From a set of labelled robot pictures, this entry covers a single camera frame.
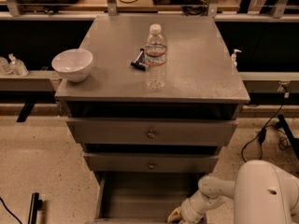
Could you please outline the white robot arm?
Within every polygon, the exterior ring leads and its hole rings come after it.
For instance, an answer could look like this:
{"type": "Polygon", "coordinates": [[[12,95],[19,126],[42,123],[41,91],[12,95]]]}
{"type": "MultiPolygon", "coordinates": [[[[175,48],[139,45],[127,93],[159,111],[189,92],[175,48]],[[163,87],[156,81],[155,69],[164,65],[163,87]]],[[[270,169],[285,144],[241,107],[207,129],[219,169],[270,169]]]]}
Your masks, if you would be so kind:
{"type": "Polygon", "coordinates": [[[229,198],[234,201],[234,224],[297,224],[299,179],[267,161],[244,163],[234,181],[205,175],[198,190],[167,218],[169,223],[198,224],[209,210],[229,198]]]}

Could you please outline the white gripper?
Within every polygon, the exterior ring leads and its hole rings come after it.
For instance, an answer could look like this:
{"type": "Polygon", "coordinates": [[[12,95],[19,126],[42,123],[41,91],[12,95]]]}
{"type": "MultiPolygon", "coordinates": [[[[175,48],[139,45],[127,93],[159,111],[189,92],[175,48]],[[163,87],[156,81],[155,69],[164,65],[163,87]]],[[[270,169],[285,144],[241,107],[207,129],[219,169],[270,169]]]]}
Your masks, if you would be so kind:
{"type": "Polygon", "coordinates": [[[209,199],[188,198],[182,202],[180,207],[175,208],[168,216],[168,223],[180,223],[184,221],[187,224],[197,224],[209,209],[209,199]]]}

